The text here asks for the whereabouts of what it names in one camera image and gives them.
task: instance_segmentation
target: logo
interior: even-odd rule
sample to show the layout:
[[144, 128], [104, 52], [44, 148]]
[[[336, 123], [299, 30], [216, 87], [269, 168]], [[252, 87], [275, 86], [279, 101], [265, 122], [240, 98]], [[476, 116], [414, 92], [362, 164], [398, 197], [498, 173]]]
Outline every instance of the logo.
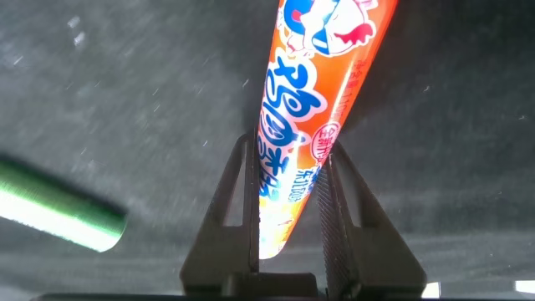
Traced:
[[312, 139], [312, 156], [318, 161], [323, 161], [333, 148], [336, 137], [340, 132], [338, 122], [330, 122], [316, 132]]
[[282, 48], [267, 66], [266, 84], [258, 126], [260, 196], [277, 202], [299, 202], [309, 193], [317, 170], [299, 170], [297, 154], [310, 136], [297, 123], [327, 109], [327, 100], [316, 90], [318, 72], [309, 59], [290, 59]]
[[378, 0], [286, 0], [277, 28], [288, 54], [332, 57], [366, 45], [375, 36], [368, 10]]

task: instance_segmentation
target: dark gray fabric background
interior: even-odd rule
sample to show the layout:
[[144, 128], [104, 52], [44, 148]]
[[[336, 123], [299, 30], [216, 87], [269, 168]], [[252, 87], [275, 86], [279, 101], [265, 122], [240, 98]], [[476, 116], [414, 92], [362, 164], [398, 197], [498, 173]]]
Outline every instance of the dark gray fabric background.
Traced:
[[[0, 220], [2, 299], [181, 291], [227, 156], [257, 122], [276, 7], [0, 2], [0, 152], [130, 213], [102, 254]], [[535, 279], [534, 13], [401, 0], [340, 137], [430, 281]], [[324, 283], [314, 202], [262, 269]]]

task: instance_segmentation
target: plastic packaging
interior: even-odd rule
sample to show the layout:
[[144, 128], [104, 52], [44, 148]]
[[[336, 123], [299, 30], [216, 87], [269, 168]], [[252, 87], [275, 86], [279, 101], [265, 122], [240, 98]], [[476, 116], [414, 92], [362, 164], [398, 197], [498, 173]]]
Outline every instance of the plastic packaging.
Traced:
[[396, 0], [281, 0], [258, 125], [260, 258], [288, 240]]

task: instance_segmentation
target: green tube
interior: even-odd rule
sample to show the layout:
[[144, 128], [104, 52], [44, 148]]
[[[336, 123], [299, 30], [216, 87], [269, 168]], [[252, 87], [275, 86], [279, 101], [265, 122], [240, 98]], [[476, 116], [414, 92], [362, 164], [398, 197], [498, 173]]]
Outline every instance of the green tube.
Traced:
[[0, 217], [98, 252], [112, 248], [126, 226], [123, 214], [1, 159]]

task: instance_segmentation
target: black holder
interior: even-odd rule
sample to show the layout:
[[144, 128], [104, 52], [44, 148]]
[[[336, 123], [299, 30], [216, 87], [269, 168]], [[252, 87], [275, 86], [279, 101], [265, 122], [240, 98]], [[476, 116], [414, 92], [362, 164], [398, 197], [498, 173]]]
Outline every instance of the black holder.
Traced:
[[[186, 294], [317, 297], [311, 273], [258, 272], [256, 132], [242, 136], [225, 168], [205, 220], [181, 270]], [[241, 164], [246, 164], [243, 224], [224, 227]], [[337, 143], [318, 182], [329, 299], [418, 299], [425, 273]], [[354, 202], [355, 225], [348, 203]]]

